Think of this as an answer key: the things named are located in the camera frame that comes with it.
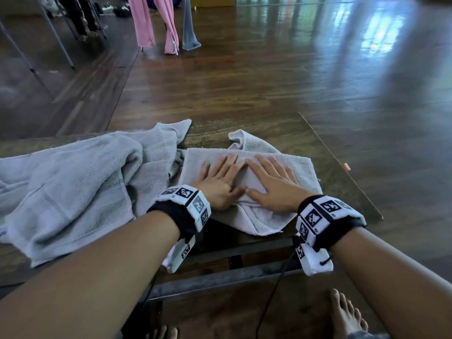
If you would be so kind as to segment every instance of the bare foot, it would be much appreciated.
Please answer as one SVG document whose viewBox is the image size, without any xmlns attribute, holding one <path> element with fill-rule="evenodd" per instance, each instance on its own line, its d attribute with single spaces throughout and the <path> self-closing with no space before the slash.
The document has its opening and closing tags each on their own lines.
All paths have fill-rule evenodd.
<svg viewBox="0 0 452 339">
<path fill-rule="evenodd" d="M 368 331 L 369 326 L 361 318 L 359 309 L 354 308 L 344 294 L 339 294 L 336 289 L 331 290 L 331 301 L 333 302 L 334 339 L 346 339 L 350 333 Z"/>
<path fill-rule="evenodd" d="M 157 329 L 155 329 L 154 330 L 154 334 L 152 336 L 152 339 L 163 339 L 163 338 L 165 338 L 165 334 L 166 334 L 166 330 L 167 329 L 168 328 L 166 327 L 166 325 L 163 325 L 160 328 L 160 332 Z M 166 338 L 167 339 L 177 339 L 177 328 L 173 327 L 169 331 L 168 336 Z"/>
</svg>

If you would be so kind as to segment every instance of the left hand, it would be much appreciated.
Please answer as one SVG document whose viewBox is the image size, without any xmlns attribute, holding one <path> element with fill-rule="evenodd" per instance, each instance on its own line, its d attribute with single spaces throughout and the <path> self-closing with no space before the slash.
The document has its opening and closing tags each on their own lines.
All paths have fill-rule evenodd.
<svg viewBox="0 0 452 339">
<path fill-rule="evenodd" d="M 192 187 L 202 191 L 212 210 L 228 209 L 240 196 L 245 193 L 246 187 L 232 185 L 245 162 L 235 163 L 237 155 L 223 155 L 217 164 L 210 169 L 209 163 L 204 163 L 196 183 Z"/>
</svg>

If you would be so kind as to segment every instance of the gray fabric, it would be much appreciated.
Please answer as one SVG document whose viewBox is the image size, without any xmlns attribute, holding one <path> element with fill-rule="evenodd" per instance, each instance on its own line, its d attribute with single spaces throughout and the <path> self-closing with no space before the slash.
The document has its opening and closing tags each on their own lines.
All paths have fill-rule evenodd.
<svg viewBox="0 0 452 339">
<path fill-rule="evenodd" d="M 182 34 L 182 48 L 193 50 L 201 46 L 193 31 L 192 10 L 190 0 L 182 0 L 182 13 L 184 14 L 184 33 Z"/>
<path fill-rule="evenodd" d="M 229 133 L 233 142 L 229 149 L 189 148 L 184 155 L 184 166 L 179 184 L 196 181 L 201 165 L 207 161 L 213 166 L 223 153 L 238 153 L 238 161 L 245 158 L 255 159 L 256 152 L 263 156 L 274 156 L 283 165 L 293 169 L 298 182 L 304 188 L 322 193 L 309 158 L 282 154 L 266 141 L 251 134 L 237 130 Z M 239 173 L 237 185 L 245 185 L 265 193 L 265 188 L 250 169 Z M 281 231 L 294 217 L 294 213 L 278 214 L 261 208 L 248 196 L 242 196 L 236 205 L 222 212 L 213 212 L 212 218 L 251 235 L 269 235 Z"/>
<path fill-rule="evenodd" d="M 190 124 L 157 124 L 0 159 L 7 239 L 34 267 L 145 214 L 175 174 L 176 146 Z"/>
<path fill-rule="evenodd" d="M 347 339 L 391 339 L 387 334 L 377 334 L 373 335 L 368 332 L 359 331 L 347 336 Z"/>
</svg>

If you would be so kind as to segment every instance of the right hand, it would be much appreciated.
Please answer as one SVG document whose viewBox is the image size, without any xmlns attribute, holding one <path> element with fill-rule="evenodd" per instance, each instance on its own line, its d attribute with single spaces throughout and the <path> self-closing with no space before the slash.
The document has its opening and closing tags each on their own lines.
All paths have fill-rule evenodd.
<svg viewBox="0 0 452 339">
<path fill-rule="evenodd" d="M 292 169 L 283 167 L 274 157 L 270 157 L 269 160 L 263 158 L 260 154 L 255 157 L 260 165 L 251 159 L 246 159 L 245 162 L 267 190 L 267 193 L 263 194 L 256 189 L 248 188 L 246 195 L 263 208 L 278 213 L 297 213 L 298 206 L 302 201 L 309 196 L 317 195 L 317 193 L 300 187 Z"/>
</svg>

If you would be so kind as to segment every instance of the pink fabric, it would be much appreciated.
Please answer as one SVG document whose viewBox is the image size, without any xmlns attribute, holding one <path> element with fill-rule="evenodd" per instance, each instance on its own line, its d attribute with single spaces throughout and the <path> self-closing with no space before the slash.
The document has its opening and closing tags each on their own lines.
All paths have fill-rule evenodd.
<svg viewBox="0 0 452 339">
<path fill-rule="evenodd" d="M 152 30 L 146 0 L 129 0 L 129 5 L 135 24 L 138 46 L 151 47 L 155 45 L 154 31 Z"/>
<path fill-rule="evenodd" d="M 176 27 L 174 26 L 174 8 L 173 0 L 154 0 L 157 9 L 166 24 L 166 44 L 165 53 L 169 55 L 175 55 L 173 41 L 171 40 L 171 34 L 174 36 L 176 47 L 179 47 L 179 38 L 177 36 Z"/>
</svg>

